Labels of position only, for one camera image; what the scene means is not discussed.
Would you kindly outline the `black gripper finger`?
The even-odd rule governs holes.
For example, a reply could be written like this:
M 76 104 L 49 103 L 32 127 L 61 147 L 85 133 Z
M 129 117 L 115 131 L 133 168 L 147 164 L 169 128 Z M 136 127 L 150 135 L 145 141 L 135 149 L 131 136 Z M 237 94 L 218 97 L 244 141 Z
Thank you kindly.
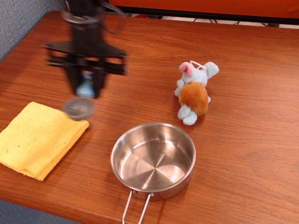
M 105 84 L 105 77 L 107 73 L 103 68 L 94 68 L 92 69 L 92 84 L 95 98 L 100 96 L 101 89 Z
M 65 73 L 69 80 L 69 85 L 74 95 L 77 95 L 76 91 L 79 86 L 84 82 L 84 78 L 79 66 L 67 66 L 65 67 Z

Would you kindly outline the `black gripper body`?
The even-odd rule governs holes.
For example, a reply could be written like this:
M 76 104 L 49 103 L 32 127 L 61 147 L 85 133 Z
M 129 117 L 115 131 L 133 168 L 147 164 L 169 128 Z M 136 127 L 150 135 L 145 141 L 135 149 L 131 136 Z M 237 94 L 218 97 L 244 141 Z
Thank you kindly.
M 71 40 L 47 42 L 49 65 L 65 69 L 79 66 L 82 71 L 103 68 L 107 74 L 125 73 L 126 52 L 103 39 L 103 14 L 71 20 Z

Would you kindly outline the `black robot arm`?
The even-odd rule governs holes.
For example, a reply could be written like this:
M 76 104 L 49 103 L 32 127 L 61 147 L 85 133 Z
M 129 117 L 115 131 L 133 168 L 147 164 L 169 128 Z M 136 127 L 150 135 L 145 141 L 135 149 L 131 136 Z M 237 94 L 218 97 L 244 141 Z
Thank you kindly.
M 47 42 L 48 64 L 65 70 L 73 93 L 96 98 L 104 87 L 107 74 L 125 73 L 126 51 L 108 44 L 103 39 L 104 12 L 115 10 L 108 0 L 66 0 L 67 11 L 62 18 L 71 29 L 71 40 Z

